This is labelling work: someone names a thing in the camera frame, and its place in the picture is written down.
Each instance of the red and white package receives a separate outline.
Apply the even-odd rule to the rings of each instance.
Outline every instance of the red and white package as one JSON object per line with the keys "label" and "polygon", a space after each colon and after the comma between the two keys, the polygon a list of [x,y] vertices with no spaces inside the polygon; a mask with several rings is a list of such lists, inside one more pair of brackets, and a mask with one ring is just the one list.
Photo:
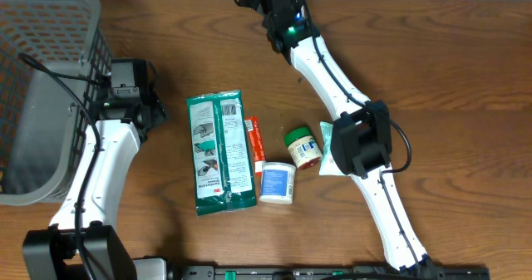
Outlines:
{"label": "red and white package", "polygon": [[255,154],[255,173],[261,175],[266,156],[264,155],[263,137],[260,135],[259,130],[259,119],[256,116],[251,116],[245,118],[244,123],[248,129],[249,141]]}

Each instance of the wooden table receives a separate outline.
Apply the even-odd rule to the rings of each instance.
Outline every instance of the wooden table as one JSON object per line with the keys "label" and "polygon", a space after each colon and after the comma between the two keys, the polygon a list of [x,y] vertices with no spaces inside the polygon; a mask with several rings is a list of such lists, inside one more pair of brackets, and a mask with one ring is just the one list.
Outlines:
{"label": "wooden table", "polygon": [[[351,81],[383,99],[413,145],[397,188],[417,236],[445,265],[485,264],[492,279],[532,272],[532,2],[310,0]],[[328,113],[276,55],[261,18],[232,0],[101,0],[115,56],[150,59],[171,121],[131,164],[118,234],[132,257],[181,263],[346,265],[384,260],[357,186],[298,172],[292,205],[259,203],[196,217],[185,98],[242,90],[267,159],[290,161],[286,133],[307,125],[322,142]],[[405,150],[394,134],[392,161]],[[0,278],[26,278],[26,232],[59,204],[0,207]]]}

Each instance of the white robotic arm segment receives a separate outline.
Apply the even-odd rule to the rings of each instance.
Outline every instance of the white robotic arm segment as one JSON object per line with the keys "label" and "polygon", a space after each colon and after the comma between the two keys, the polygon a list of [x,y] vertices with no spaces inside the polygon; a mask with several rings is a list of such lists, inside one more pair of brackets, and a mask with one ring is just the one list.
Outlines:
{"label": "white robotic arm segment", "polygon": [[[342,86],[352,94],[352,96],[361,103],[369,101],[369,98],[362,94],[342,72],[340,67],[336,64],[331,54],[328,52],[325,41],[322,37],[317,37],[316,42],[320,52],[323,54],[323,59],[327,62],[329,68],[334,73],[335,77],[340,81]],[[290,58],[293,67],[300,71],[305,78],[313,86],[318,93],[323,103],[329,110],[333,120],[340,118],[343,112],[353,113],[360,110],[360,106],[347,101],[347,97],[342,90],[336,85],[334,80],[328,74],[318,59],[318,54],[314,49],[313,39],[311,37],[303,39],[298,43],[298,46],[292,48],[290,51]]]}
{"label": "white robotic arm segment", "polygon": [[[101,120],[97,121],[96,127],[101,135],[101,150],[85,192],[81,227],[87,228],[91,222],[100,221],[103,225],[116,228],[116,215],[127,170],[139,150],[140,139],[131,122]],[[57,224],[59,229],[74,229],[74,206],[91,162],[95,143],[94,132],[91,127],[87,127],[85,147],[76,175],[65,202],[50,225]]]}
{"label": "white robotic arm segment", "polygon": [[[393,216],[386,194],[382,189],[382,185],[379,183],[379,174],[386,169],[392,169],[392,167],[385,168],[384,166],[380,166],[370,171],[367,174],[367,179],[362,179],[356,175],[351,175],[351,178],[361,190],[367,206],[372,213],[373,219],[375,220],[375,224],[381,235],[386,260],[392,267],[400,270],[401,267],[409,268],[413,266],[416,261],[412,257],[412,253],[400,233],[399,226]],[[397,217],[401,222],[401,226],[416,254],[417,261],[420,262],[423,259],[423,256],[426,255],[426,250],[419,239],[417,239],[417,236],[410,225],[410,221],[406,216],[405,209],[402,206],[401,199],[397,193],[395,182],[393,181],[393,174],[386,173],[383,174],[382,177],[386,181],[386,187],[390,194],[393,207],[396,210]]]}

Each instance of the white container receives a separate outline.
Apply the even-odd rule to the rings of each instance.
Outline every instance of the white container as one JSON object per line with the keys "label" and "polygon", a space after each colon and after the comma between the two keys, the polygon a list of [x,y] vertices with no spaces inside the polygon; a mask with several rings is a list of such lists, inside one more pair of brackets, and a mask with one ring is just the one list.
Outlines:
{"label": "white container", "polygon": [[285,163],[265,163],[259,200],[275,204],[292,204],[296,167]]}

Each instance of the jar with green lid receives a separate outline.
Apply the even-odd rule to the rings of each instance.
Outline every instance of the jar with green lid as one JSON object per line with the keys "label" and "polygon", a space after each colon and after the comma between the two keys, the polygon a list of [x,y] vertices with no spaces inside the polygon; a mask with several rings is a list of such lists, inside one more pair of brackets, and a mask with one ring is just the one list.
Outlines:
{"label": "jar with green lid", "polygon": [[308,127],[301,127],[290,132],[284,137],[284,144],[288,147],[293,162],[300,170],[312,167],[322,159],[322,151]]}

